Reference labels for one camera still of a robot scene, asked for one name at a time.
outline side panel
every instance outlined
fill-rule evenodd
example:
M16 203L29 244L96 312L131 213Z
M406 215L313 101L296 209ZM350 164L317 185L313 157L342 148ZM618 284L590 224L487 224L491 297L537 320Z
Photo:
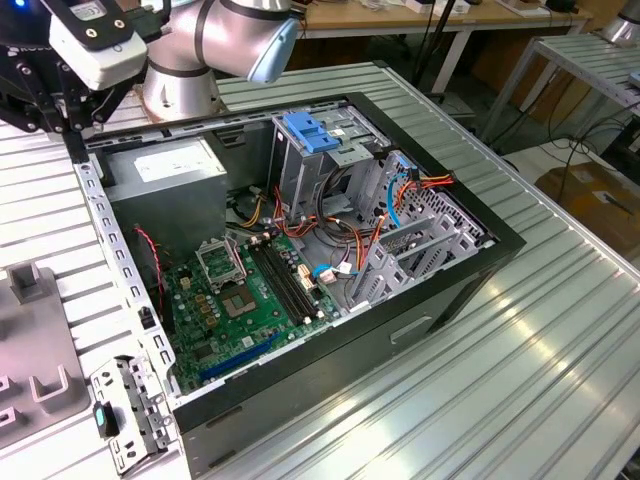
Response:
M421 340L433 331L436 323L444 325L491 273L465 278L216 418L182 432L191 474L198 477L215 468Z

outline yellow cable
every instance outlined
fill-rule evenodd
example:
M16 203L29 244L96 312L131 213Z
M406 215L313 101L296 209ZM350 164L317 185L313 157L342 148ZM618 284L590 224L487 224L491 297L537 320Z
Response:
M262 198L258 197L258 201L256 202L256 210L253 213L253 216L248 222L245 222L240 226L244 228L253 227L258 221L258 218L260 217L261 206L262 206Z

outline ram slot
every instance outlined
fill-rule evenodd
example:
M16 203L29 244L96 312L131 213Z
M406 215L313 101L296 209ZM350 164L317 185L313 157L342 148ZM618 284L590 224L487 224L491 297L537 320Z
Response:
M277 252L265 244L252 247L250 252L293 323L299 326L304 323L305 318L315 317L317 310Z

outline chip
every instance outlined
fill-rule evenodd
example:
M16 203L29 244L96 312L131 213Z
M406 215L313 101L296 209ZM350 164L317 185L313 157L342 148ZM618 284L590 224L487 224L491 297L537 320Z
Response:
M209 345L208 343L193 350L193 356L196 357L196 360L198 361L208 357L211 354L213 354L213 348L211 348L211 345Z
M216 317L207 317L206 322L210 328L218 326L218 319Z
M256 309L256 301L246 285L236 285L223 290L218 298L231 318Z

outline aluminum extrusion table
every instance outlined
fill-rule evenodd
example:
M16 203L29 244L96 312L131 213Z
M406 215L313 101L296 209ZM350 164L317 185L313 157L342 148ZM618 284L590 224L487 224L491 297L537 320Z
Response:
M613 478L640 445L640 276L393 71L364 63L220 89L232 110L365 92L527 241L443 330L214 479ZM146 122L129 97L109 128ZM0 127L0 267L57 275L85 375L136 353L65 150ZM90 410L0 452L4 478L116 478ZM135 478L187 477L173 451Z
M503 108L536 55L549 60L549 65L541 76L545 82L538 82L534 86L522 109L526 109L534 101L557 69L564 69L602 94L601 101L596 102L585 115L588 122L581 127L582 133L590 123L597 120L594 117L607 97L624 108L634 105L630 111L640 114L640 89L628 81L631 72L640 70L640 48L616 47L594 34L534 38L529 42L489 111L489 117L480 135L483 141L486 142L491 135Z

